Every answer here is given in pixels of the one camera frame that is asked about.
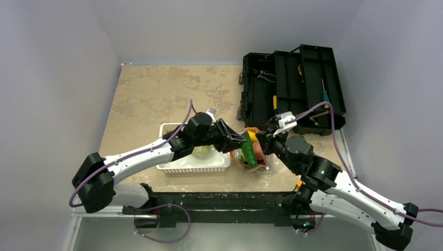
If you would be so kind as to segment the green cucumber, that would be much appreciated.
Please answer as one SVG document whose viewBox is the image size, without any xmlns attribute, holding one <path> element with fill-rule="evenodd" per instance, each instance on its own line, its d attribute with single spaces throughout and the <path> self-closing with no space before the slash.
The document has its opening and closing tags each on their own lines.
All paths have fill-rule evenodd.
<svg viewBox="0 0 443 251">
<path fill-rule="evenodd" d="M 244 137 L 245 141 L 241 143 L 241 150 L 243 153 L 244 158 L 251 166 L 257 165 L 257 159 L 253 151 L 252 141 L 247 133 L 247 131 L 243 132 L 241 134 L 242 137 Z"/>
</svg>

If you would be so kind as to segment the white radish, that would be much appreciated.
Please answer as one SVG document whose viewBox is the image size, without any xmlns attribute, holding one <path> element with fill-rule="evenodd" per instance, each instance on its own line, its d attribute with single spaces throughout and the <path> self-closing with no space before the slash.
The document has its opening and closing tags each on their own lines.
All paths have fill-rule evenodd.
<svg viewBox="0 0 443 251">
<path fill-rule="evenodd" d="M 242 155 L 235 157 L 234 160 L 235 163 L 245 172 L 269 172 L 271 170 L 265 159 L 257 160 L 256 166 L 249 165 L 249 163 Z"/>
</svg>

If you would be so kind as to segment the clear zip top bag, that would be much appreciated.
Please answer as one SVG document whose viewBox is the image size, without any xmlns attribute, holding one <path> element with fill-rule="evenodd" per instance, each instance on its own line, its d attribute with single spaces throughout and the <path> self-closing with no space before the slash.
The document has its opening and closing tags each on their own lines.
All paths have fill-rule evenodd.
<svg viewBox="0 0 443 251">
<path fill-rule="evenodd" d="M 267 164 L 266 157 L 256 134 L 260 129 L 252 127 L 238 131 L 240 136 L 246 138 L 246 142 L 241 143 L 241 147 L 230 152 L 230 158 L 242 171 L 249 173 L 270 172 L 271 168 Z"/>
</svg>

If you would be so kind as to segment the pink peach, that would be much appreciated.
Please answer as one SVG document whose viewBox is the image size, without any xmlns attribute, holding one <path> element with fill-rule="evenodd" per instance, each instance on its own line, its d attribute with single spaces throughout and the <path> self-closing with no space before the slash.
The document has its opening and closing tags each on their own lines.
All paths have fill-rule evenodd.
<svg viewBox="0 0 443 251">
<path fill-rule="evenodd" d="M 257 161 L 263 161 L 264 162 L 265 161 L 265 155 L 263 153 L 263 150 L 261 148 L 260 143 L 259 142 L 254 142 L 252 144 L 252 146 L 253 146 L 253 151 L 254 151 L 254 154 L 256 156 Z"/>
</svg>

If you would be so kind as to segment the orange fruit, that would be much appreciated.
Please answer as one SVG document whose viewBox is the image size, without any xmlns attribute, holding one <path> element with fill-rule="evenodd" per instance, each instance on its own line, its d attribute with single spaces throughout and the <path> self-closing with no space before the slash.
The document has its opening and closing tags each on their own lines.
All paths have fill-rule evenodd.
<svg viewBox="0 0 443 251">
<path fill-rule="evenodd" d="M 258 138 L 256 136 L 256 134 L 258 132 L 260 132 L 260 131 L 257 131 L 257 130 L 247 130 L 247 133 L 248 133 L 252 143 L 258 142 Z"/>
</svg>

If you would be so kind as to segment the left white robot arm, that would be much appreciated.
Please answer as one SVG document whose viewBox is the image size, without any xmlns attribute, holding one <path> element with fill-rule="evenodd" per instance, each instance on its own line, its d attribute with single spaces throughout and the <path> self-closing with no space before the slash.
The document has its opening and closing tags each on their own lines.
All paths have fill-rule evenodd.
<svg viewBox="0 0 443 251">
<path fill-rule="evenodd" d="M 213 146 L 221 153 L 237 150 L 246 138 L 235 132 L 223 119 L 214 121 L 206 112 L 198 112 L 174 131 L 164 134 L 151 144 L 108 157 L 89 154 L 72 179 L 74 194 L 70 207 L 83 207 L 96 213 L 112 204 L 117 197 L 129 196 L 126 206 L 143 214 L 154 211 L 156 200 L 142 185 L 118 189 L 124 179 L 160 164 L 174 162 L 192 154 L 195 147 Z"/>
</svg>

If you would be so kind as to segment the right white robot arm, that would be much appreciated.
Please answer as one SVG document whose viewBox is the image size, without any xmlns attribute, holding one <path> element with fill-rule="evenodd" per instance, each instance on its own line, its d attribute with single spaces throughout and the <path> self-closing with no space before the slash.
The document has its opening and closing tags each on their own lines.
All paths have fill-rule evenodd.
<svg viewBox="0 0 443 251">
<path fill-rule="evenodd" d="M 365 186 L 332 161 L 316 155 L 313 146 L 302 136 L 275 135 L 267 129 L 256 134 L 265 155 L 276 157 L 303 184 L 293 198 L 294 208 L 301 213 L 309 209 L 354 223 L 392 250 L 405 250 L 411 242 L 413 220 L 418 207 L 387 199 L 372 190 L 363 194 Z"/>
</svg>

